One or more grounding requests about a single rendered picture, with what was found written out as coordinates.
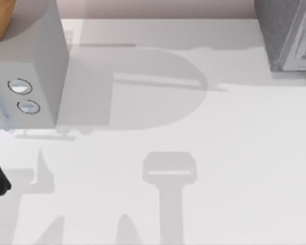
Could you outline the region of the pale microwave oven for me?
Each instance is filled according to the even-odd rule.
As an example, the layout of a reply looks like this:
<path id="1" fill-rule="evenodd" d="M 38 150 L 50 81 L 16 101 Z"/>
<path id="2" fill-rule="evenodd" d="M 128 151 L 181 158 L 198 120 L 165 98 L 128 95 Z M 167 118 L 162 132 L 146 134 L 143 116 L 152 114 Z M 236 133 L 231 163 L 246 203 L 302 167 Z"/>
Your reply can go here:
<path id="1" fill-rule="evenodd" d="M 0 41 L 0 129 L 54 128 L 58 119 L 69 52 L 57 0 L 17 0 Z M 33 90 L 21 95 L 8 81 L 24 79 Z M 37 114 L 25 114 L 17 103 L 32 100 Z"/>

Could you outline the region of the small microwave knob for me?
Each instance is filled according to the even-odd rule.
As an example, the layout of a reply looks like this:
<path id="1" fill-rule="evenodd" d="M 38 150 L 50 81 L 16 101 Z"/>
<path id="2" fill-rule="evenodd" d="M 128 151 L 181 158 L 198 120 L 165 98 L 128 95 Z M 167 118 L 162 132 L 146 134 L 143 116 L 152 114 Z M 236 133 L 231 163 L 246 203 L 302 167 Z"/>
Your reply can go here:
<path id="1" fill-rule="evenodd" d="M 40 111 L 40 105 L 32 100 L 18 102 L 17 108 L 25 114 L 37 114 Z"/>

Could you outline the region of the large microwave knob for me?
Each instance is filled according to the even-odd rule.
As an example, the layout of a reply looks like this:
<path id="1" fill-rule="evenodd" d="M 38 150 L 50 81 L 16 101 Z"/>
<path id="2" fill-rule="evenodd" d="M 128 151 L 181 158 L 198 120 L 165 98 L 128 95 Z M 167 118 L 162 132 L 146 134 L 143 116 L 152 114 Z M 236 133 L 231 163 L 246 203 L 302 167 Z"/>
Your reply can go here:
<path id="1" fill-rule="evenodd" d="M 20 78 L 8 81 L 7 85 L 12 92 L 21 95 L 29 94 L 33 90 L 31 83 Z"/>

